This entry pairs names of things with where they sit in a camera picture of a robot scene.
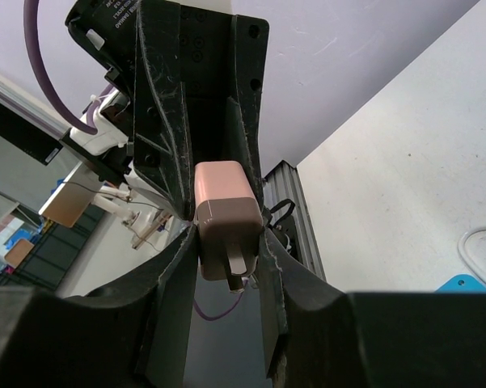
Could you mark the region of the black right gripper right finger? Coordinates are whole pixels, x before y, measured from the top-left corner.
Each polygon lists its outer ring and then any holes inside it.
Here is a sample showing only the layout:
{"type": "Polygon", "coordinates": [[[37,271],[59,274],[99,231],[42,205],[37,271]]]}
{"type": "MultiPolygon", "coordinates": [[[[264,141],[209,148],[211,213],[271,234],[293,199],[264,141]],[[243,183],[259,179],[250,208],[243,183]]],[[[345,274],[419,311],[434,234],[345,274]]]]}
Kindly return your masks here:
{"type": "Polygon", "coordinates": [[[275,387],[486,387],[486,293],[343,293],[260,236],[275,387]]]}

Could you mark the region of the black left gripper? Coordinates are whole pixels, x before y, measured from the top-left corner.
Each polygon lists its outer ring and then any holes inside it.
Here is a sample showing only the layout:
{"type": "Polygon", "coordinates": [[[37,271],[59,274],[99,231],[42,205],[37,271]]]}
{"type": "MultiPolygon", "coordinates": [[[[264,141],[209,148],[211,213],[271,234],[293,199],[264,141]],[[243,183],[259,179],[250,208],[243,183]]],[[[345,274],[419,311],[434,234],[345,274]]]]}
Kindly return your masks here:
{"type": "Polygon", "coordinates": [[[137,3],[133,165],[183,220],[194,213],[192,158],[222,159],[225,121],[227,156],[264,206],[258,137],[268,34],[264,19],[137,3]]]}

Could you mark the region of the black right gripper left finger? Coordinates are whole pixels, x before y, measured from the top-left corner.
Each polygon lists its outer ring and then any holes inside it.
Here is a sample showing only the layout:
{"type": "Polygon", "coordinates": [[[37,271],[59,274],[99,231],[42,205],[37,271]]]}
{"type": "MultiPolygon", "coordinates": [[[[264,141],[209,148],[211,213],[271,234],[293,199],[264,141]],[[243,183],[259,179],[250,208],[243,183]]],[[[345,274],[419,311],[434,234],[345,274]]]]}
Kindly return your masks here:
{"type": "Polygon", "coordinates": [[[197,229],[86,296],[0,286],[0,387],[180,387],[197,229]]]}

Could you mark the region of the pink small plug adapter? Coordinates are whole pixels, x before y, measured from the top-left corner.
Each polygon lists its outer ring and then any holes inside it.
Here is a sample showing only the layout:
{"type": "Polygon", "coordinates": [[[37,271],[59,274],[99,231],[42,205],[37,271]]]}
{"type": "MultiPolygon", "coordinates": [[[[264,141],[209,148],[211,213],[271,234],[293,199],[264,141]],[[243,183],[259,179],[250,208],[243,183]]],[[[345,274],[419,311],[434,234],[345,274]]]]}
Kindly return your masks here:
{"type": "Polygon", "coordinates": [[[201,275],[226,280],[232,293],[256,270],[263,218],[242,166],[236,161],[195,167],[195,221],[200,236],[201,275]]]}

